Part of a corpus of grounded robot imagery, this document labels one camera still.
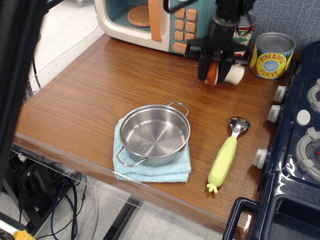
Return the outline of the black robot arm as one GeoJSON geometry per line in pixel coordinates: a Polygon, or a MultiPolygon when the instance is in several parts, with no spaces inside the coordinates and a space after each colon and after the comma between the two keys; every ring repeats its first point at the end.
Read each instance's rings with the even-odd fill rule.
{"type": "MultiPolygon", "coordinates": [[[[0,1],[0,188],[9,166],[9,150],[12,146],[22,96],[27,82],[29,63],[33,58],[38,31],[43,14],[47,11],[45,0],[0,1]]],[[[165,73],[161,61],[169,53],[137,46],[116,39],[111,44],[120,44],[127,57],[123,57],[124,69],[129,69],[129,50],[133,63],[150,62],[159,65],[159,70],[150,73],[165,73]]]]}

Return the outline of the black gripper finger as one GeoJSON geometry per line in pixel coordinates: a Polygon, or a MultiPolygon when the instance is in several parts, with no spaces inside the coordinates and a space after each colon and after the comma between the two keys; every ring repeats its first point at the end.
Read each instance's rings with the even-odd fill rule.
{"type": "Polygon", "coordinates": [[[234,63],[235,63],[235,60],[233,57],[225,57],[218,62],[218,76],[217,76],[218,83],[222,83],[225,81],[234,63]]]}
{"type": "Polygon", "coordinates": [[[198,60],[198,78],[204,81],[207,77],[211,56],[208,53],[201,53],[198,60]]]}

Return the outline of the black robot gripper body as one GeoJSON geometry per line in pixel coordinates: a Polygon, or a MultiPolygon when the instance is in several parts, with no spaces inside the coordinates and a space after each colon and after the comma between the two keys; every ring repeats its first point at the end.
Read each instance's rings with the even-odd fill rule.
{"type": "Polygon", "coordinates": [[[240,19],[232,21],[220,17],[217,12],[214,13],[208,35],[187,40],[184,57],[199,60],[200,54],[209,54],[211,61],[220,61],[222,54],[229,51],[233,53],[235,63],[246,63],[248,56],[234,56],[234,52],[246,49],[244,45],[233,42],[233,34],[241,21],[241,16],[240,19]]]}

